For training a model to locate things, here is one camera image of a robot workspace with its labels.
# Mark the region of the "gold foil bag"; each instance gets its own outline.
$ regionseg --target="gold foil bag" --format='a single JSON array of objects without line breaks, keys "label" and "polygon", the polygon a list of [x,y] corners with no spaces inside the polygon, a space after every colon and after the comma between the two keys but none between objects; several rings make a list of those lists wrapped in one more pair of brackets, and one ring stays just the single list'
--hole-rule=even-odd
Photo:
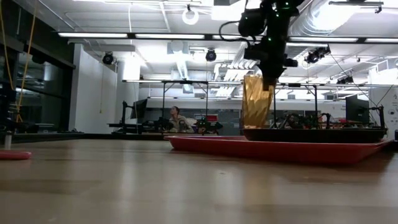
[{"label": "gold foil bag", "polygon": [[275,86],[262,88],[262,77],[245,76],[243,82],[243,126],[245,129],[265,128]]}]

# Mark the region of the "table surface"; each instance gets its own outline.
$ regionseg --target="table surface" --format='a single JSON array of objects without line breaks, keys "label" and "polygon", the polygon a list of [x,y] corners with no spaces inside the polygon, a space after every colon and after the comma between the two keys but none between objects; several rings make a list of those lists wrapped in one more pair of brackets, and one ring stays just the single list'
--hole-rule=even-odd
[{"label": "table surface", "polygon": [[0,223],[397,223],[398,160],[303,166],[171,151],[167,141],[15,144]]}]

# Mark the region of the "ceiling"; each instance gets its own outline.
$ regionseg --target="ceiling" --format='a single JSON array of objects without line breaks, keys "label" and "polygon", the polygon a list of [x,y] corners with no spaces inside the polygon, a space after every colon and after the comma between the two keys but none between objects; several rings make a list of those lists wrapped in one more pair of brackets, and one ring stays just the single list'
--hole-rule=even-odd
[{"label": "ceiling", "polygon": [[[300,7],[315,5],[327,0],[306,0]],[[342,25],[336,27],[328,35],[335,36],[366,36],[366,37],[395,37],[398,35],[398,1],[383,0],[383,11],[375,14],[374,7],[358,8]],[[15,0],[22,7],[33,11],[33,0]],[[195,25],[188,25],[182,20],[182,12],[186,5],[168,4],[106,4],[103,2],[73,1],[73,0],[40,0],[38,17],[58,31],[85,31],[85,32],[145,32],[145,33],[201,33],[216,34],[219,26],[225,21],[211,19],[213,1],[202,1],[203,5],[192,8],[199,12],[199,20]],[[258,0],[249,3],[258,5]],[[129,25],[129,10],[131,11],[131,30]],[[309,9],[301,12],[300,18],[308,16]],[[339,17],[336,11],[331,20]],[[297,19],[291,26],[299,26]],[[237,34],[237,26],[231,24],[223,29],[225,34]],[[167,57],[166,40],[91,40],[91,45],[123,44],[135,45],[145,60],[141,73],[146,77],[156,74],[170,74],[176,70],[175,61]],[[187,61],[188,70],[213,71],[217,63],[232,61],[239,50],[240,43],[220,41],[187,41],[189,46],[214,48],[218,59],[215,62],[206,62],[205,52],[196,52]],[[351,70],[358,83],[367,81],[368,69],[386,57],[398,57],[398,45],[367,45],[367,44],[331,44],[332,56],[327,56],[315,65],[308,67],[302,62],[303,57],[297,57],[299,66],[288,68],[282,78],[288,82],[304,82],[310,77],[311,82],[327,82],[331,76],[336,76],[343,70]],[[288,49],[290,57],[296,57],[305,50]]]}]

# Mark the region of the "security camera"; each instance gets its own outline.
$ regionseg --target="security camera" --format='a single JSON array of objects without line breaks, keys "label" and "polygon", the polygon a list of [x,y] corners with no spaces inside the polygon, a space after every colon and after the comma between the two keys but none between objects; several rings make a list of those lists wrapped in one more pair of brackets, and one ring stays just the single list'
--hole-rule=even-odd
[{"label": "security camera", "polygon": [[214,49],[208,49],[207,54],[206,54],[206,61],[208,62],[214,62],[217,58],[217,54],[214,51]]},{"label": "security camera", "polygon": [[106,52],[105,56],[102,58],[102,62],[105,65],[113,65],[116,62],[116,58],[113,57],[113,52]]}]

